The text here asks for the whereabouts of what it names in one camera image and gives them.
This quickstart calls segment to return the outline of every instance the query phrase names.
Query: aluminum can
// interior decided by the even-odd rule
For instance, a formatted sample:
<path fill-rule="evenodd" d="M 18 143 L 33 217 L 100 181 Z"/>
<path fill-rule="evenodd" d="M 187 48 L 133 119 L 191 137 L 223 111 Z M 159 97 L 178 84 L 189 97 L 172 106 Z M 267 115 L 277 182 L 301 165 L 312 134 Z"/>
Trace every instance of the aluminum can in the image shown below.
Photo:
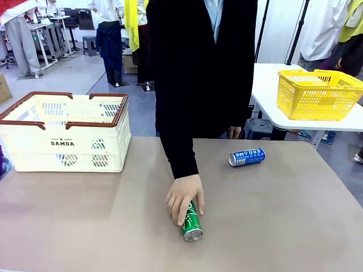
<path fill-rule="evenodd" d="M 198 213 L 195 209 L 193 201 L 189 204 L 181 231 L 183 232 L 183 236 L 186 241 L 196 241 L 203 236 L 203 230 L 200 226 Z"/>
<path fill-rule="evenodd" d="M 247 164 L 260 163 L 265 157 L 265 151 L 262 148 L 256 148 L 231 153 L 228 161 L 232 167 L 240 167 Z"/>

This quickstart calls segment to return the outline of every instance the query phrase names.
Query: white plastic basket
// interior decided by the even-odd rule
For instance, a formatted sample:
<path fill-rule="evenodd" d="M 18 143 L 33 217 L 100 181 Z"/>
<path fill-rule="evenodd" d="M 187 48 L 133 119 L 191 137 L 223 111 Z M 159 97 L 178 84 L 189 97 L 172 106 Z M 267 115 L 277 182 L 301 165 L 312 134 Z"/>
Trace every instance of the white plastic basket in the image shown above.
<path fill-rule="evenodd" d="M 0 134 L 18 172 L 121 172 L 128 97 L 31 92 L 0 114 Z"/>

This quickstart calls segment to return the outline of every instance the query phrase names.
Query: blue can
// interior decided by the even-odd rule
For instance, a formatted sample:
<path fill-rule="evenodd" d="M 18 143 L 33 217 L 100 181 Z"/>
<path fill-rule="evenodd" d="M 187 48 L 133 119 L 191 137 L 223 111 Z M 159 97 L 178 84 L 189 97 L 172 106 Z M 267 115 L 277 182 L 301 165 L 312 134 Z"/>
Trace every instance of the blue can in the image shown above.
<path fill-rule="evenodd" d="M 232 167 L 239 167 L 252 163 L 260 163 L 266 157 L 262 148 L 256 148 L 245 151 L 238 151 L 229 155 L 228 161 Z"/>

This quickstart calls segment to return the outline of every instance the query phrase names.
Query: green can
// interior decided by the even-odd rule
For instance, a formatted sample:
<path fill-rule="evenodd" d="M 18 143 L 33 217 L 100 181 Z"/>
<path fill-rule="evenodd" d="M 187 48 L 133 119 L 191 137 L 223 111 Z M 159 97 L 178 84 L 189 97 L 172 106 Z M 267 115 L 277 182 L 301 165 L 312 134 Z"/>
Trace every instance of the green can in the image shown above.
<path fill-rule="evenodd" d="M 186 241 L 196 241 L 203 236 L 203 231 L 199 223 L 197 210 L 195 209 L 193 201 L 189 204 L 189 208 L 181 230 L 183 231 L 183 236 Z"/>

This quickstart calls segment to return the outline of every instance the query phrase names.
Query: gray pants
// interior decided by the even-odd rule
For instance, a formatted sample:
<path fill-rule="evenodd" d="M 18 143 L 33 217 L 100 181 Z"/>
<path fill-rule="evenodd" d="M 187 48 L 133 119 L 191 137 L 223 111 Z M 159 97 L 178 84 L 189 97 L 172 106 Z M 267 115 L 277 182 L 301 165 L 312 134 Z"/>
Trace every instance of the gray pants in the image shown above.
<path fill-rule="evenodd" d="M 316 61 L 307 61 L 306 59 L 304 59 L 302 54 L 300 54 L 300 58 L 297 65 L 300 66 L 301 68 L 304 68 L 308 72 L 314 72 L 315 69 L 319 69 L 320 65 L 323 64 L 324 61 L 325 59 L 320 59 L 320 60 L 318 59 Z"/>
<path fill-rule="evenodd" d="M 39 74 L 40 65 L 32 35 L 24 17 L 15 17 L 5 24 L 20 75 Z"/>

